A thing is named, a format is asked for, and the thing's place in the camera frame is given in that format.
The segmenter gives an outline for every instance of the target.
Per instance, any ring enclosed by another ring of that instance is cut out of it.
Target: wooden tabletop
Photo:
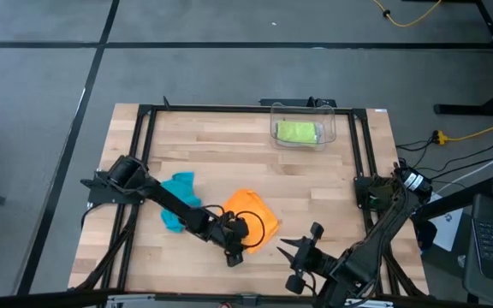
[[[128,153],[138,106],[116,105],[100,168],[108,169]],[[388,114],[385,110],[367,113],[377,170],[387,176],[397,158]],[[140,140],[146,135],[144,123]],[[269,127],[270,114],[157,112],[148,164],[152,176],[166,181],[176,172],[193,171],[193,189],[203,204],[223,204],[236,190],[252,189],[275,213],[280,228],[261,250],[244,253],[244,262],[229,268],[222,248],[187,232],[171,233],[160,218],[162,208],[146,202],[140,206],[128,291],[293,295],[284,287],[292,271],[276,247],[292,253],[294,248],[279,239],[308,235],[312,223],[319,222],[325,231],[318,248],[339,257],[365,237],[353,192],[355,167],[347,117],[336,115],[336,141],[320,152],[278,150],[270,144]],[[364,169],[368,170],[360,123],[357,127]],[[116,206],[107,204],[87,216],[69,286],[80,284],[105,254],[115,213]],[[392,249],[407,275],[427,293],[410,221],[393,239]],[[121,255],[114,263],[111,286],[116,285],[120,263]],[[382,270],[385,291],[389,284]],[[320,288],[324,280],[317,279]]]

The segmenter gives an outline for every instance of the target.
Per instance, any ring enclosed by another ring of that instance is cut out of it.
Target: plastic container
[[[322,151],[336,140],[334,110],[321,107],[271,105],[270,133],[277,149]]]

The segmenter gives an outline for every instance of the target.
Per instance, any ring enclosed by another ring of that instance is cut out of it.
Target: orange towel
[[[264,222],[265,235],[264,239],[258,246],[247,248],[248,253],[255,253],[267,243],[279,229],[279,221],[275,215],[265,206],[262,199],[252,190],[240,189],[226,202],[223,208],[228,211],[232,210],[236,215],[242,211],[248,210],[256,213]],[[242,243],[246,246],[256,245],[263,236],[263,229],[260,220],[253,214],[242,213],[239,215],[243,218],[248,226],[248,235]]]

